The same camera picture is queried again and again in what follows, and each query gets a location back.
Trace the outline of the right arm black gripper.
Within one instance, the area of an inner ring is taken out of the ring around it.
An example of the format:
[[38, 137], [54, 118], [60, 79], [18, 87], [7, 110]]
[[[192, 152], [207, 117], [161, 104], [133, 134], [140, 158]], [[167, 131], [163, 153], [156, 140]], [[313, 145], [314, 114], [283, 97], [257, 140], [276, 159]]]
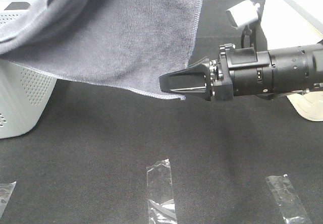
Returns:
[[232, 100], [245, 95], [271, 94], [273, 67], [268, 51], [254, 47], [236, 49], [232, 43], [219, 47], [217, 60], [203, 59], [188, 68], [159, 78], [160, 89], [168, 93], [189, 94], [210, 100]]

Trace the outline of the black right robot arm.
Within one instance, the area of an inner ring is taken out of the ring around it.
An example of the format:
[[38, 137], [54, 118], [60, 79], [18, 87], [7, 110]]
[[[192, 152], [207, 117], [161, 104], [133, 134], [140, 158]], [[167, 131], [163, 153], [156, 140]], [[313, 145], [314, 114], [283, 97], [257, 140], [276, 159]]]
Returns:
[[246, 95], [271, 100], [306, 93], [322, 87], [322, 44], [265, 51], [224, 44], [216, 60], [203, 58], [186, 69], [162, 75], [159, 85], [163, 92], [207, 101]]

